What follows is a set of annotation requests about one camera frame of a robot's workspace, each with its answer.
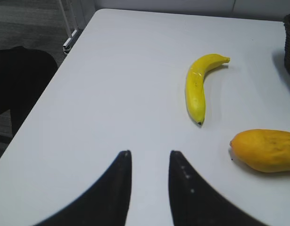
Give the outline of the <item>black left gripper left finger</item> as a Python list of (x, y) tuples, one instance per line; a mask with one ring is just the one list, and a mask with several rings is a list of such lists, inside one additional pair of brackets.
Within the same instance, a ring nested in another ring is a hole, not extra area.
[(132, 189), (132, 155), (121, 151), (80, 197), (39, 226), (124, 226)]

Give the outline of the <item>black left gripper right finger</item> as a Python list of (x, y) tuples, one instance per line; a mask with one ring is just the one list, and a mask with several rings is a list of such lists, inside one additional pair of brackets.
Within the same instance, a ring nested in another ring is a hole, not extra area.
[(213, 189), (182, 152), (169, 158), (168, 194), (175, 226), (261, 226)]

